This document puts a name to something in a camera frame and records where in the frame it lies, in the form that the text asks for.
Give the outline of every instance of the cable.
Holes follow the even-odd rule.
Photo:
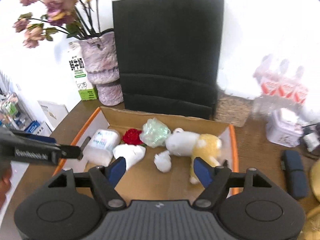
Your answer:
[[[301,151],[302,155],[313,160],[319,160],[320,159],[320,152],[318,149],[313,150],[312,152],[308,151]]]
[[[319,123],[314,123],[314,124],[309,124],[309,125],[306,125],[306,126],[302,126],[302,128],[307,128],[307,127],[310,127],[310,126],[315,126],[315,125],[317,125],[317,124],[319,124]]]

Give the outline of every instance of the flower stem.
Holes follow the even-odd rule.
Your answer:
[[[98,19],[98,28],[99,28],[99,35],[101,33],[101,28],[100,28],[100,18],[99,18],[99,3],[98,0],[96,0],[96,5],[97,5],[97,19]]]
[[[84,9],[84,11],[85,11],[85,14],[87,15],[88,20],[89,20],[89,22],[90,22],[90,16],[89,16],[89,14],[88,14],[87,7],[85,6],[85,4],[83,3],[82,0],[79,0],[79,2],[82,4],[83,9]],[[78,11],[77,9],[76,9],[76,11],[77,11],[77,13],[79,14],[79,17],[81,18],[83,24],[86,25],[85,22],[84,22],[84,20],[83,20],[83,18],[82,18],[81,15],[80,15],[79,11]],[[90,30],[90,29],[88,28],[88,26],[86,26],[86,28],[88,29],[88,31],[89,31],[90,34],[93,35],[93,34],[96,33],[95,30],[93,29],[93,27],[92,27],[92,30]]]
[[[83,36],[83,38],[87,39],[87,38],[89,37],[89,36],[87,35],[85,29],[83,28],[83,26],[82,26],[82,28],[80,28],[80,27],[77,25],[77,28],[78,28],[78,30],[79,30],[79,33]]]
[[[41,21],[41,22],[45,22],[45,23],[47,23],[48,21],[45,21],[45,20],[41,20],[41,19],[36,19],[36,18],[30,18],[29,20],[36,20],[36,21]],[[62,26],[56,26],[56,27],[59,27],[59,28],[61,28],[62,30],[67,30],[66,28],[64,28],[64,27],[62,27]]]
[[[92,32],[90,31],[89,27],[87,26],[87,24],[85,23],[84,19],[82,18],[79,10],[75,7],[76,10],[76,14],[79,18],[80,23],[88,30],[89,34],[92,34]]]
[[[69,34],[69,33],[64,32],[64,31],[62,31],[62,30],[58,30],[58,29],[57,29],[57,31],[58,31],[58,32],[61,32],[61,33]]]
[[[85,37],[84,37],[84,35],[82,34],[81,31],[79,32],[79,37],[80,37],[81,39],[85,39]]]
[[[89,23],[90,23],[90,25],[91,25],[91,29],[94,31],[93,24],[92,24],[91,4],[90,4],[90,1],[88,1],[88,6],[89,6]]]

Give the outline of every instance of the white stuffed toy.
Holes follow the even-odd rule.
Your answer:
[[[170,171],[170,155],[188,156],[192,157],[192,160],[194,160],[195,157],[201,157],[213,167],[220,165],[216,158],[220,156],[221,140],[214,135],[200,135],[177,128],[173,131],[172,135],[167,138],[165,146],[167,150],[156,154],[154,158],[154,163],[161,172]],[[193,167],[191,167],[190,171],[190,182],[196,184],[198,180],[195,178],[192,170]]]
[[[169,172],[171,169],[170,155],[191,156],[194,145],[200,134],[184,131],[177,128],[165,141],[166,151],[155,155],[154,163],[161,172]]]

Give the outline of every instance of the yellow stuffed toy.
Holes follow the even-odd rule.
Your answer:
[[[301,230],[298,240],[320,239],[320,206],[312,209],[306,215],[306,222]]]
[[[320,160],[311,167],[310,185],[316,199],[320,201]]]
[[[212,167],[220,166],[217,158],[220,157],[221,140],[212,134],[201,134],[193,147],[191,155],[190,182],[197,184],[198,180],[193,170],[193,161],[196,157],[202,158]]]

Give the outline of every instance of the plastic container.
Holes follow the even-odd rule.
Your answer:
[[[19,99],[16,93],[12,93],[0,103],[0,119],[10,129],[25,130],[32,122],[19,106]]]
[[[302,127],[297,123],[297,116],[292,111],[281,108],[274,110],[266,125],[268,141],[286,147],[296,147],[303,135]]]
[[[236,76],[219,73],[218,101],[214,120],[243,127],[251,111],[253,100],[260,96],[261,88],[253,78],[245,82]]]
[[[84,157],[95,165],[109,166],[113,153],[112,150],[120,142],[120,135],[116,130],[99,129],[83,150]]]

